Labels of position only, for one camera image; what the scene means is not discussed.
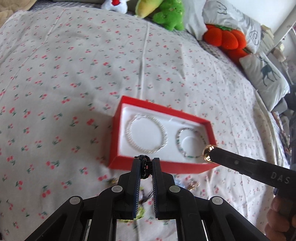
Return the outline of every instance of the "pillow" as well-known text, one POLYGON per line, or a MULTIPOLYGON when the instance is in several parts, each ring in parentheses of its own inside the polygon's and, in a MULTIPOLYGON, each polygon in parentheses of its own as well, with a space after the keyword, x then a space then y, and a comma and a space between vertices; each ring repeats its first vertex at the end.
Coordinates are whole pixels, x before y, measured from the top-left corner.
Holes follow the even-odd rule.
POLYGON ((222 25, 244 33, 247 48, 256 53, 261 39, 261 25, 236 9, 227 0, 207 0, 202 12, 206 24, 222 25))
POLYGON ((202 40, 207 27, 202 17, 202 9, 206 0, 183 0, 185 14, 183 17, 184 28, 197 40, 202 40))
POLYGON ((287 80, 263 52, 240 58, 239 62, 269 111, 290 93, 287 80))

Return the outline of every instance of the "black handheld tool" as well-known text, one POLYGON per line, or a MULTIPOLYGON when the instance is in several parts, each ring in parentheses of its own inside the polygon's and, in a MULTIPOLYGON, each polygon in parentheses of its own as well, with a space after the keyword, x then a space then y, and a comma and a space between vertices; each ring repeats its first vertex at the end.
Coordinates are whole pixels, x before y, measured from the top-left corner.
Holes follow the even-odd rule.
MULTIPOLYGON (((280 213, 288 218, 291 223, 292 217, 296 214, 295 171, 261 160, 243 157, 213 145, 209 145, 204 149, 204 158, 207 161, 215 162, 254 180, 275 187, 277 190, 276 195, 284 199, 284 205, 282 205, 280 213)), ((287 241, 296 240, 294 227, 291 226, 289 231, 284 234, 287 241)))
POLYGON ((25 241, 115 241, 117 219, 136 217, 140 179, 149 175, 155 217, 176 220, 178 241, 269 240, 223 198, 193 196, 176 186, 171 174, 161 171, 159 158, 141 155, 134 158, 131 172, 121 175, 116 186, 97 197, 69 198, 25 241))

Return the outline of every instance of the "hand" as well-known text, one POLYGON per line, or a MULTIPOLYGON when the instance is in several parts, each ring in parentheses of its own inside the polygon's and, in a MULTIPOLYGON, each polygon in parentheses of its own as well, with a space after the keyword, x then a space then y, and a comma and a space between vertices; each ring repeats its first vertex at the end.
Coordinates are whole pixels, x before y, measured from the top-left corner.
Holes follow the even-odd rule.
MULTIPOLYGON (((267 213, 268 223, 265 226, 265 234, 271 241, 286 241, 283 232, 287 232, 290 227, 289 221, 278 213, 281 202, 282 199, 276 196, 267 213)), ((296 228, 296 215, 292 218, 292 225, 296 228)))

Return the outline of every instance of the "bracelet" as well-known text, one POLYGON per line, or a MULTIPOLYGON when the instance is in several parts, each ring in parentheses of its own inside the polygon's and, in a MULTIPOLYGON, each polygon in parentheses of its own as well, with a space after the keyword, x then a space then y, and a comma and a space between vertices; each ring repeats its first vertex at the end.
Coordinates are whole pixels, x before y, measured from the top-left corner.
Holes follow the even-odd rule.
POLYGON ((194 132, 195 134, 198 134, 200 136, 200 138, 203 140, 204 144, 206 145, 206 141, 205 141, 204 137, 198 131, 194 130, 193 128, 187 127, 187 128, 183 128, 183 129, 181 129, 181 130, 179 130, 177 132, 176 144, 177 144, 177 147, 178 147, 179 151, 183 154, 183 156, 185 158, 200 158, 200 157, 202 157, 202 154, 200 156, 190 156, 190 155, 187 155, 187 153, 182 148, 181 143, 180 143, 180 135, 181 135, 182 131, 185 131, 185 130, 190 130, 190 131, 194 132))
POLYGON ((155 117, 152 117, 152 116, 149 116, 149 115, 140 115, 140 114, 135 115, 133 117, 133 119, 128 123, 127 127, 126 127, 126 138, 127 138, 128 143, 134 149, 137 149, 140 152, 145 152, 145 153, 150 153, 150 154, 155 153, 155 152, 159 151, 160 149, 164 148, 168 143, 168 133, 167 133, 165 127, 163 126, 163 124, 161 124, 160 121, 158 119, 156 119, 155 117), (136 120, 140 120, 142 118, 147 118, 147 119, 152 120, 159 127, 159 129, 161 131, 161 135, 162 135, 161 145, 159 147, 153 149, 153 150, 146 150, 146 149, 140 147, 139 145, 137 145, 133 140, 133 137, 132 137, 132 134, 131 134, 132 124, 136 120))

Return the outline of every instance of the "bed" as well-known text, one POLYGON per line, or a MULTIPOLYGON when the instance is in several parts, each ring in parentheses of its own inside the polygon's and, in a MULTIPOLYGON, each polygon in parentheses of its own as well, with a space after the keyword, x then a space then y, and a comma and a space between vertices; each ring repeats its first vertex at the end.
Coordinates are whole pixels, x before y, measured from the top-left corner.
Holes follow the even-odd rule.
MULTIPOLYGON (((69 197, 96 196, 124 173, 107 168, 122 95, 208 119, 219 147, 285 165, 277 126, 251 83, 188 33, 93 6, 38 6, 0 29, 5 240, 25 240, 69 197)), ((221 166, 174 177, 184 187, 199 182, 195 196, 221 196, 264 230, 271 187, 221 166)), ((118 221, 116 240, 177 240, 175 221, 154 217, 151 179, 141 186, 144 214, 118 221)))

